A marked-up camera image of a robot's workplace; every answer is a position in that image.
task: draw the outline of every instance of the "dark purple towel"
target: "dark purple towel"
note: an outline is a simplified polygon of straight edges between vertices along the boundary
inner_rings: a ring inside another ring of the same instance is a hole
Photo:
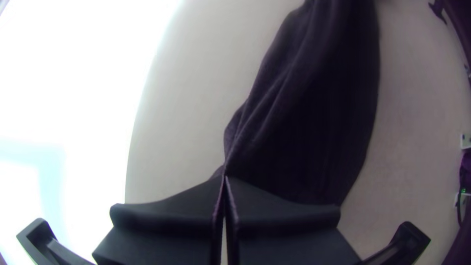
[[[469,265],[471,264],[471,203],[466,207],[466,215],[461,224],[460,231],[442,265]]]
[[[215,175],[340,205],[365,160],[378,83],[373,1],[306,0],[286,17],[228,124]]]

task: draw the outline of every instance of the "white wall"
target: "white wall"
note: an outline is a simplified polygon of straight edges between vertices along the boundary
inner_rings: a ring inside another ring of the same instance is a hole
[[[222,164],[223,132],[301,0],[187,0],[154,58],[132,134],[126,202],[162,199]]]

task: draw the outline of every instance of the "black plastic arm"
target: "black plastic arm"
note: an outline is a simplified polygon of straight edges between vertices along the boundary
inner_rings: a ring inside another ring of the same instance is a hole
[[[42,218],[34,220],[16,238],[38,265],[93,265],[61,245]]]
[[[388,246],[358,265],[412,265],[421,256],[430,238],[411,222],[402,223]]]

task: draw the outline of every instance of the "wall outlet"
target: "wall outlet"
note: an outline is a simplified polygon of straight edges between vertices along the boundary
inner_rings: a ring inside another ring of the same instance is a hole
[[[471,133],[462,133],[460,140],[461,150],[466,150],[471,148]]]

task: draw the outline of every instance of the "purple object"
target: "purple object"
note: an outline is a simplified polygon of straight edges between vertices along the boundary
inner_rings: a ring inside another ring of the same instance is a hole
[[[366,157],[379,83],[371,0],[306,0],[285,19],[224,133],[236,177],[292,202],[340,205]]]

